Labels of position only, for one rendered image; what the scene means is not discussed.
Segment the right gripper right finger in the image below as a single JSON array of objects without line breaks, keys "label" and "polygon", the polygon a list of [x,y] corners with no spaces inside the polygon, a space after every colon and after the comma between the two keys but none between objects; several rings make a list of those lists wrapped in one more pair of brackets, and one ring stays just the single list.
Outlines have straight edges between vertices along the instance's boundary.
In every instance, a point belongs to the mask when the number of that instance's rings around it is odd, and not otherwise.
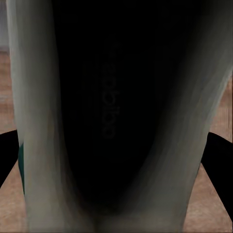
[{"label": "right gripper right finger", "polygon": [[233,143],[209,132],[201,161],[233,222]]}]

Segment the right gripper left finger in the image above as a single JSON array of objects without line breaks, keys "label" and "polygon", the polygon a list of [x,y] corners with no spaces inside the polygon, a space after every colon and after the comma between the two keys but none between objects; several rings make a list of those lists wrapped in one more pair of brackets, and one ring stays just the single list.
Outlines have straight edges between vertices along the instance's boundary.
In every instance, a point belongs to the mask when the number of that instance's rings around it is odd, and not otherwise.
[{"label": "right gripper left finger", "polygon": [[0,134],[0,187],[18,160],[17,130]]}]

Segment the gym shoe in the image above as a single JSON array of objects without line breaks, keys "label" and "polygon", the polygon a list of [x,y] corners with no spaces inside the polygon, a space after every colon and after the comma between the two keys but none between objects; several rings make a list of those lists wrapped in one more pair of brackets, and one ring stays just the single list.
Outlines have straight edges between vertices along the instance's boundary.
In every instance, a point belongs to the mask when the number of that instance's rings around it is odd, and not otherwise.
[{"label": "gym shoe", "polygon": [[27,233],[182,233],[233,71],[233,0],[6,0]]}]

